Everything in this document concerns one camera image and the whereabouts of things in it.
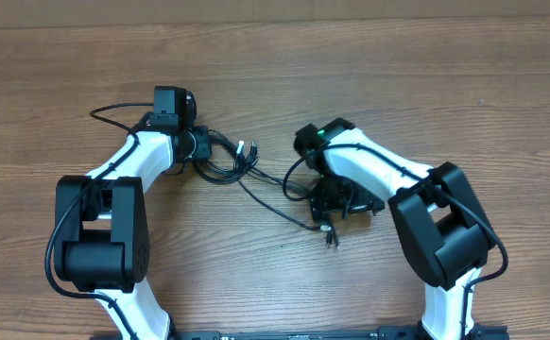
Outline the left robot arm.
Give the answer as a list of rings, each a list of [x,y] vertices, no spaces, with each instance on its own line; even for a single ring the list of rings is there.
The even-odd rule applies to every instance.
[[[124,145],[84,176],[56,186],[55,227],[44,274],[58,294],[97,301],[121,339],[175,339],[172,316],[148,283],[150,242],[145,194],[175,165],[211,156],[208,129],[195,123],[189,90],[157,86],[147,109],[125,127]]]

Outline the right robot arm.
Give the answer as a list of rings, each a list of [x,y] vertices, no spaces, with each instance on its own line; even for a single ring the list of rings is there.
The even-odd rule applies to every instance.
[[[472,316],[482,267],[503,244],[474,190],[456,165],[438,167],[405,159],[337,118],[297,131],[301,162],[319,174],[304,199],[312,218],[339,243],[333,213],[389,210],[410,267],[424,283],[425,309],[415,325],[381,326],[374,339],[507,339],[505,326],[484,326]]]

